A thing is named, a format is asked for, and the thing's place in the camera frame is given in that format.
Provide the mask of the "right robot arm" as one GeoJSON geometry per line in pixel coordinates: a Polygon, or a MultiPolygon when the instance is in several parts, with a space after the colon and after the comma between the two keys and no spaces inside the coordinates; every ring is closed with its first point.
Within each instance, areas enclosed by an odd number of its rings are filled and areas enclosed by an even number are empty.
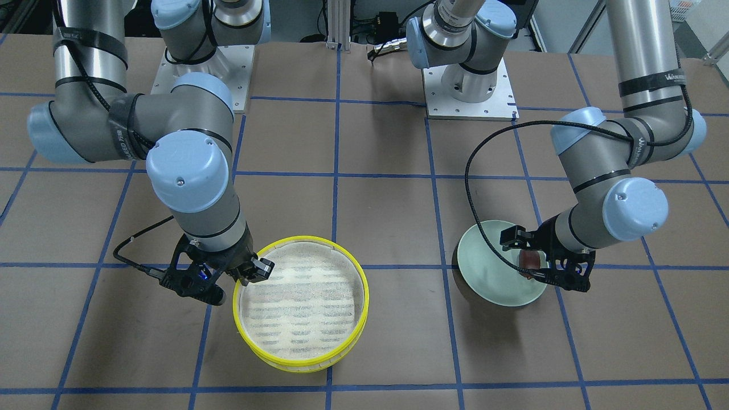
{"type": "Polygon", "coordinates": [[[252,250],[232,175],[234,97],[220,77],[219,47],[270,38],[266,1],[153,1],[156,28],[172,64],[182,65],[165,94],[130,93],[125,1],[52,3],[55,100],[33,107],[28,136],[61,164],[144,161],[153,190],[183,231],[167,268],[113,257],[178,296],[222,305],[217,285],[267,280],[274,263],[252,250]]]}

